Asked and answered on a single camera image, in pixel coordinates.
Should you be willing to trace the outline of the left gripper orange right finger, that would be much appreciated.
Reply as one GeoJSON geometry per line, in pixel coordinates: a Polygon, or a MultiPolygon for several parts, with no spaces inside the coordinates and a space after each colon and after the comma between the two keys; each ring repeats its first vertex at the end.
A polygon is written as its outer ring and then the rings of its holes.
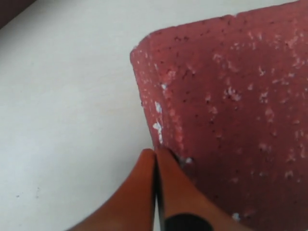
{"type": "Polygon", "coordinates": [[[168,149],[155,151],[160,228],[163,231],[247,231],[207,199],[168,149]]]}

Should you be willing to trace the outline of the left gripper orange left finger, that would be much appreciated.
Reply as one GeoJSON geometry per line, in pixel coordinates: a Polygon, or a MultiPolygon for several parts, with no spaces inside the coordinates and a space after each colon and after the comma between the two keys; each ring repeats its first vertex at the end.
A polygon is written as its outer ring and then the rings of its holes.
{"type": "Polygon", "coordinates": [[[71,231],[151,231],[155,209],[155,153],[144,149],[116,192],[71,231]]]}

